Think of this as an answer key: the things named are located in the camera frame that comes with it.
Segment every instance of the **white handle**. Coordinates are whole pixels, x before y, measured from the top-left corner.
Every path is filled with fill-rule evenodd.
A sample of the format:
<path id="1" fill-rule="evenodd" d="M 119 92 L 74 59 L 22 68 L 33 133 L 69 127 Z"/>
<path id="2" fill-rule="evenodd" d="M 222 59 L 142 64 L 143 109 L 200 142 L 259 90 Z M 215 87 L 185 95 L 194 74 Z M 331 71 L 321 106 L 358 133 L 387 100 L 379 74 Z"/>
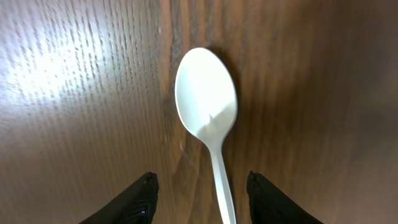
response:
<path id="1" fill-rule="evenodd" d="M 213 164 L 214 181 L 216 184 L 218 205 L 224 224 L 236 224 L 234 204 L 231 190 L 226 176 L 223 155 L 220 149 L 210 149 L 211 163 Z"/>

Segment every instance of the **wood grain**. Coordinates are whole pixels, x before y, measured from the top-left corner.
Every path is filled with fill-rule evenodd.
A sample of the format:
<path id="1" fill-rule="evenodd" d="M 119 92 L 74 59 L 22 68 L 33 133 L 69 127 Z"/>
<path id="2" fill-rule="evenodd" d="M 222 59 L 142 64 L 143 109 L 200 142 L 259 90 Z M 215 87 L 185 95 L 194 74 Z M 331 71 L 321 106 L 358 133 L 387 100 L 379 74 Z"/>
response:
<path id="1" fill-rule="evenodd" d="M 154 223 L 221 223 L 174 103 L 194 47 L 238 90 L 223 148 L 238 223 L 250 170 L 325 223 L 398 220 L 396 1 L 0 4 L 2 223 L 80 222 L 147 171 Z"/>

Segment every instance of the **wooden surface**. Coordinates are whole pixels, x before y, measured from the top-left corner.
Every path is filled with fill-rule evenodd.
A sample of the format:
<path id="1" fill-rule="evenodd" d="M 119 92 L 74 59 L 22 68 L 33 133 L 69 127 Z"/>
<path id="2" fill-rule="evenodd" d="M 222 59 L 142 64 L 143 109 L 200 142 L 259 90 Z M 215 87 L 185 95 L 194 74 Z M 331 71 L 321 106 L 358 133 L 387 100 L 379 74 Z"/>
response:
<path id="1" fill-rule="evenodd" d="M 238 223 L 250 170 L 325 223 L 396 223 L 397 23 L 393 0 L 1 1 L 1 223 L 77 223 L 147 171 L 153 223 L 221 223 L 174 103 L 194 47 L 238 90 Z"/>

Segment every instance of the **white spoon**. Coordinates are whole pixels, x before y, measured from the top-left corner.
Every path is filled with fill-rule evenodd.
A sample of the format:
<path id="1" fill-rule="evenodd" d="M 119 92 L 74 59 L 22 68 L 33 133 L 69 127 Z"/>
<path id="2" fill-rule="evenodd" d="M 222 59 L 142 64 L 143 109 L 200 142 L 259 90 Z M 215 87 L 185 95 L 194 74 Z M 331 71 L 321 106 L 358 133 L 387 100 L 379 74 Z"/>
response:
<path id="1" fill-rule="evenodd" d="M 231 76 L 211 51 L 185 54 L 175 80 L 175 102 L 185 128 L 209 149 L 218 205 L 224 224 L 236 224 L 221 147 L 238 110 Z"/>

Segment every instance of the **utensil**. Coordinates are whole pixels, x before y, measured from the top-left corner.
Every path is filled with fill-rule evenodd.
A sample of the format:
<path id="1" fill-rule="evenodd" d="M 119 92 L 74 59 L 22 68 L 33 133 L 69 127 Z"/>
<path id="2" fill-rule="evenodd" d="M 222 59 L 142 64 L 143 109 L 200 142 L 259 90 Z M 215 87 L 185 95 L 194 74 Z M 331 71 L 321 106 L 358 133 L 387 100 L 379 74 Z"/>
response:
<path id="1" fill-rule="evenodd" d="M 175 80 L 175 102 L 185 128 L 209 149 L 224 224 L 236 223 L 221 147 L 236 119 L 235 87 L 221 60 L 204 48 L 183 57 Z"/>

